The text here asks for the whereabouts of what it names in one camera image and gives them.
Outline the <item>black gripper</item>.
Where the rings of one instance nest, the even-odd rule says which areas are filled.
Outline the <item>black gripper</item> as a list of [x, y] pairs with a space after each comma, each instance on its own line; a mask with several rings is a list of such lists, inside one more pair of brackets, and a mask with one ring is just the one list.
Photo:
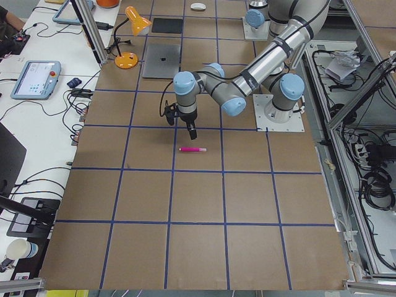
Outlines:
[[170, 126], [174, 125], [175, 118], [181, 118], [186, 123], [190, 139], [197, 139], [196, 125], [194, 122], [197, 118], [197, 109], [191, 113], [183, 113], [180, 110], [179, 105], [177, 103], [173, 103], [171, 105], [165, 105], [164, 115]]

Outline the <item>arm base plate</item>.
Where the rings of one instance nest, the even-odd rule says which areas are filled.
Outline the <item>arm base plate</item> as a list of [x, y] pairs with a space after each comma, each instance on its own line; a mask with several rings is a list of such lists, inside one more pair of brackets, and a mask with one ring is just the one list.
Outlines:
[[271, 94], [253, 94], [256, 129], [261, 132], [304, 132], [304, 108], [295, 102], [292, 110], [281, 111], [273, 106], [272, 98]]
[[260, 27], [254, 28], [250, 26], [245, 17], [242, 18], [244, 39], [250, 41], [267, 41], [269, 37], [270, 21], [265, 21]]

